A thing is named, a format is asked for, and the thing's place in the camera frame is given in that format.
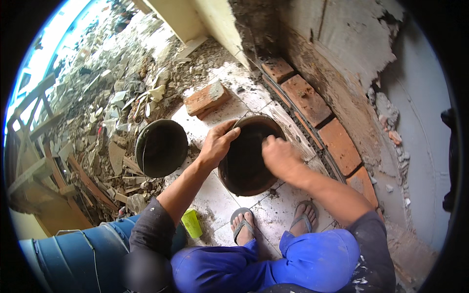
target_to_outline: foot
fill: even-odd
[[[300,204],[298,209],[296,210],[296,214],[293,216],[293,219],[301,217],[302,214],[306,214],[308,219],[313,226],[316,223],[316,215],[314,214],[314,209],[310,205],[306,206],[305,204]],[[290,232],[295,236],[298,237],[300,235],[308,233],[308,227],[306,226],[305,220],[300,220],[298,223],[294,224],[293,227],[290,228]]]
[[[254,227],[254,221],[252,219],[252,214],[250,212],[246,212],[243,214],[239,214],[236,218],[234,218],[233,223],[231,224],[231,231],[235,232],[236,227],[243,221],[243,219],[246,219],[246,221]],[[254,239],[254,235],[248,230],[246,226],[243,226],[241,228],[241,231],[238,234],[238,237],[236,238],[236,242],[238,243],[239,246],[244,246],[246,243],[248,243],[250,240]]]

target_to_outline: blue barrel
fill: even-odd
[[[39,282],[50,293],[121,293],[126,291],[121,284],[122,257],[129,252],[130,232],[138,218],[19,243]],[[172,253],[185,242],[185,230],[179,225]]]

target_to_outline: black bucket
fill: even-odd
[[[187,150],[184,128],[172,120],[159,119],[142,129],[135,144],[135,159],[145,175],[165,177],[182,165]]]
[[[264,165],[262,141],[269,135],[285,139],[285,134],[272,118],[261,115],[241,118],[232,128],[235,127],[241,128],[241,134],[231,142],[218,166],[218,175],[232,193],[257,195],[277,181]]]

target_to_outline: yellow container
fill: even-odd
[[[202,236],[202,229],[200,229],[199,221],[197,220],[196,211],[188,209],[181,218],[184,227],[192,238],[199,238]]]

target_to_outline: white tile floor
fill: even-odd
[[[225,62],[221,68],[210,70],[210,73],[214,77],[209,83],[220,79],[231,90],[233,98],[203,121],[188,116],[185,106],[174,114],[172,120],[181,124],[186,130],[190,143],[200,149],[205,136],[213,126],[229,119],[239,119],[248,111],[260,112],[271,116],[282,127],[287,139],[301,152],[302,158],[310,168],[327,175],[324,165],[313,148],[308,146],[309,143],[301,130],[285,110],[272,101],[269,92],[261,84],[254,84],[249,79],[249,73],[245,68]],[[236,94],[236,89],[239,87],[243,87],[244,91]],[[190,95],[195,90],[200,89],[190,89],[185,94]],[[190,163],[191,160],[188,158],[179,170],[167,176],[166,185],[173,182]],[[191,205],[191,208],[197,211],[197,218],[204,234],[199,239],[190,239],[189,245],[234,246],[229,223],[231,214],[240,207],[247,207],[251,208],[255,216],[255,233],[260,245],[261,258],[281,258],[280,238],[283,232],[290,228],[295,207],[299,202],[310,199],[311,196],[307,193],[281,180],[278,180],[270,190],[259,195],[236,196],[223,186],[215,169],[203,183]],[[319,209],[318,231],[332,229],[333,218],[322,206],[315,204]]]

